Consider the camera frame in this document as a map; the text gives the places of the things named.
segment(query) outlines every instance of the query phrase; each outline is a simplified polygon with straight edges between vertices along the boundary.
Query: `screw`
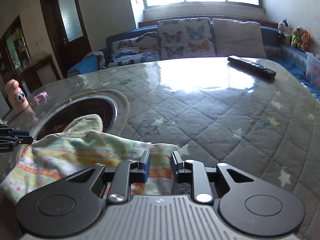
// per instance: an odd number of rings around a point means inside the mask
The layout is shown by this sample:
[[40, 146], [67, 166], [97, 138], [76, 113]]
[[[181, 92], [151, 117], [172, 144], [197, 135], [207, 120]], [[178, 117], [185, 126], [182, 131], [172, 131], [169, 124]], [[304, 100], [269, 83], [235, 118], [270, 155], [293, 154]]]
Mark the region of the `screw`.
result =
[[202, 194], [196, 195], [196, 200], [201, 203], [207, 203], [212, 200], [212, 197], [209, 194], [202, 193]]
[[124, 200], [124, 196], [121, 194], [111, 194], [108, 199], [112, 202], [121, 202]]

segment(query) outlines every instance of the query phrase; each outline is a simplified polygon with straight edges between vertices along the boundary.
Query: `orange plush toy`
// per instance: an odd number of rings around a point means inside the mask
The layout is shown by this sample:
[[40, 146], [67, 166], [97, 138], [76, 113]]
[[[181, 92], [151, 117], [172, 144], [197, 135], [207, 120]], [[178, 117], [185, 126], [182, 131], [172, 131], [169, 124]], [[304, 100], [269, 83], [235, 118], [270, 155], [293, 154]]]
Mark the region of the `orange plush toy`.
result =
[[302, 50], [302, 51], [304, 51], [304, 52], [307, 51], [307, 47], [308, 47], [308, 42], [309, 42], [309, 40], [310, 40], [310, 33], [308, 33], [308, 32], [306, 31], [306, 33], [303, 34], [303, 36], [301, 37], [301, 41], [302, 41], [302, 43], [301, 43], [301, 50]]
[[18, 81], [14, 79], [8, 81], [4, 86], [4, 90], [16, 114], [20, 114], [29, 106], [29, 102], [26, 99], [25, 94], [19, 87]]

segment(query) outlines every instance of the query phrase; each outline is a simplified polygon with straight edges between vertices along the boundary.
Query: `window frame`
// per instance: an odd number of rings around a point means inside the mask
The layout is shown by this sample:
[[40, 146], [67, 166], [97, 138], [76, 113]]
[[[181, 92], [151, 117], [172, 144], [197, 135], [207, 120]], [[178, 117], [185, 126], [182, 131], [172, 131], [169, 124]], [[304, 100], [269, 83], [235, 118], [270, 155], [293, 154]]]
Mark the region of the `window frame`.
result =
[[147, 5], [147, 0], [143, 0], [143, 5], [145, 9], [151, 9], [151, 8], [157, 8], [157, 7], [164, 7], [164, 6], [171, 6], [171, 5], [180, 5], [180, 4], [230, 4], [230, 5], [241, 5], [241, 6], [248, 6], [248, 7], [253, 7], [253, 8], [262, 8], [262, 0], [258, 0], [259, 5], [251, 4], [251, 3], [242, 3], [242, 2], [230, 2], [228, 0], [220, 1], [220, 2], [213, 2], [213, 1], [208, 1], [208, 2], [199, 2], [199, 1], [193, 1], [193, 2], [187, 2], [184, 0], [184, 2], [179, 2], [179, 3], [170, 3], [166, 5], [153, 5], [153, 6], [148, 6]]

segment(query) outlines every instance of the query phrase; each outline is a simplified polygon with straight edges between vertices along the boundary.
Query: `wooden door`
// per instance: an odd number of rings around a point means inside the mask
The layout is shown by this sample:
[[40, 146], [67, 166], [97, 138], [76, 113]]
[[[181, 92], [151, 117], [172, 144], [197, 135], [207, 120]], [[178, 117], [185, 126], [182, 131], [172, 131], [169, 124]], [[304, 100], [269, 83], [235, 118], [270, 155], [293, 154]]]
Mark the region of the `wooden door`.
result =
[[64, 77], [91, 51], [78, 0], [40, 0], [49, 39]]

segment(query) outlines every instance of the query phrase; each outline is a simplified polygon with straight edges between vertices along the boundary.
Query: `ribbed gray plate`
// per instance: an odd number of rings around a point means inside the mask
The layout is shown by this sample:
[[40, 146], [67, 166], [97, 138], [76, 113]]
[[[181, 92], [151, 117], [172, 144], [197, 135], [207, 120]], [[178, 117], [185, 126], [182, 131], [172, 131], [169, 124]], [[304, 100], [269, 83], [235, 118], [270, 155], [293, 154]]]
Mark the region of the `ribbed gray plate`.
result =
[[[36, 240], [30, 235], [22, 240]], [[220, 221], [213, 208], [199, 205], [187, 195], [134, 195], [123, 205], [110, 206], [89, 230], [72, 240], [244, 240]], [[282, 240], [298, 240], [290, 235]]]

